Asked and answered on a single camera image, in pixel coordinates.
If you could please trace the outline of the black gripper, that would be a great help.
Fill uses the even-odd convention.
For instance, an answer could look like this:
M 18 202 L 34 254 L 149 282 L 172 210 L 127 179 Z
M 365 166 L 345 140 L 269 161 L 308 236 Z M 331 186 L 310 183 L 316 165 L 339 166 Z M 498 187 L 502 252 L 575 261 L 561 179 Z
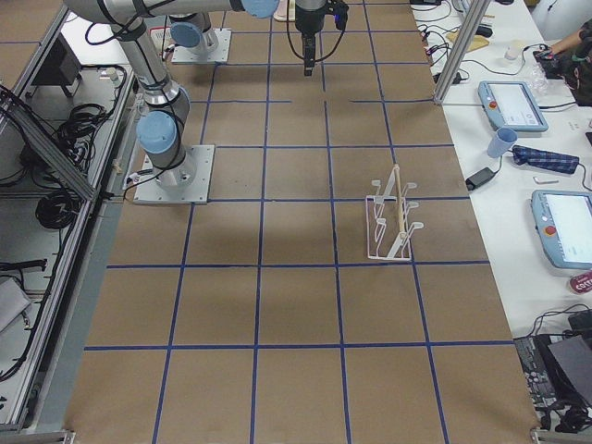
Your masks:
M 295 25 L 302 36 L 304 76 L 312 76 L 313 74 L 315 67 L 316 34 L 324 27 L 326 13 L 327 0 L 295 1 Z

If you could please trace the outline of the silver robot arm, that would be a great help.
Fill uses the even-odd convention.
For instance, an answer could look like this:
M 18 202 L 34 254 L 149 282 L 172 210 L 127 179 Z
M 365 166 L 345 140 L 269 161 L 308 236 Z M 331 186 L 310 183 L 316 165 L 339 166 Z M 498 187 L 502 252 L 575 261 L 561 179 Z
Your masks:
M 218 38 L 207 12 L 170 17 L 173 41 L 195 54 L 207 54 L 218 47 Z
M 319 62 L 316 35 L 328 15 L 340 31 L 346 27 L 348 7 L 342 1 L 68 1 L 67 7 L 92 24 L 106 24 L 113 32 L 143 89 L 148 107 L 136 127 L 137 139 L 152 163 L 152 178 L 163 187 L 176 189 L 193 182 L 197 164 L 182 142 L 191 110 L 188 93 L 171 77 L 145 25 L 145 19 L 167 16 L 174 41 L 200 54 L 218 45 L 210 13 L 246 12 L 257 19 L 272 17 L 284 7 L 295 17 L 302 36 L 305 75 Z

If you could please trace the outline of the person's hand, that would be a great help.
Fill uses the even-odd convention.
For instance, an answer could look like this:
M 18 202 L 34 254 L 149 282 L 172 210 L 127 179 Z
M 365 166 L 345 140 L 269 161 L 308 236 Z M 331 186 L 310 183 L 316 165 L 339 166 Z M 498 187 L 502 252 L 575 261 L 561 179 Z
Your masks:
M 558 54 L 570 49 L 574 45 L 577 45 L 577 42 L 578 42 L 577 36 L 575 36 L 574 38 L 572 36 L 568 36 L 568 37 L 565 37 L 565 38 L 557 41 L 556 43 L 552 44 L 549 47 L 549 51 L 554 55 L 558 55 Z

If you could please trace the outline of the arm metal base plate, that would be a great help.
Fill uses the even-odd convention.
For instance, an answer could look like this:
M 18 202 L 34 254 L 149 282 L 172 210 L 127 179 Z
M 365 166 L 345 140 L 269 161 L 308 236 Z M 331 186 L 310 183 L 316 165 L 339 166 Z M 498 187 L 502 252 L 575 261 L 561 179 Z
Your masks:
M 177 168 L 154 176 L 157 169 L 140 179 L 134 188 L 135 204 L 206 204 L 214 163 L 214 145 L 184 146 L 184 162 Z
M 172 56 L 173 64 L 223 64 L 228 61 L 231 29 L 199 28 L 174 24 L 171 37 L 176 45 Z

